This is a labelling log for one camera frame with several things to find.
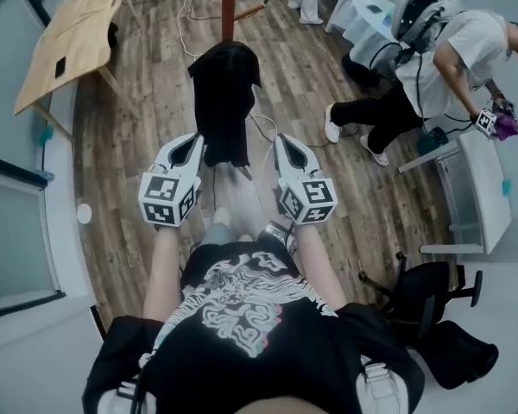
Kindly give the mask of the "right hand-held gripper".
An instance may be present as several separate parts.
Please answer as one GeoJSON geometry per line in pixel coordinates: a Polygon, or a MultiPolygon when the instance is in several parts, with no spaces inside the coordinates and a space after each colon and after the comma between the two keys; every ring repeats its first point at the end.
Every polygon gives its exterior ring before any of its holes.
{"type": "Polygon", "coordinates": [[[319,170],[314,152],[302,141],[278,134],[275,168],[281,188],[278,203],[294,224],[323,223],[332,215],[338,205],[332,179],[319,170]]]}

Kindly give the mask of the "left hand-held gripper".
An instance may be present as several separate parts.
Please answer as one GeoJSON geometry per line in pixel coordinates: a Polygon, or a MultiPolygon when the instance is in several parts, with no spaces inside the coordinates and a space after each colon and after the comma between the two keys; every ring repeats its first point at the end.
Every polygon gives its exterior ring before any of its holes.
{"type": "Polygon", "coordinates": [[[204,145],[202,135],[181,135],[160,149],[155,164],[173,171],[142,175],[138,204],[147,224],[178,228],[187,218],[197,203],[204,145]]]}

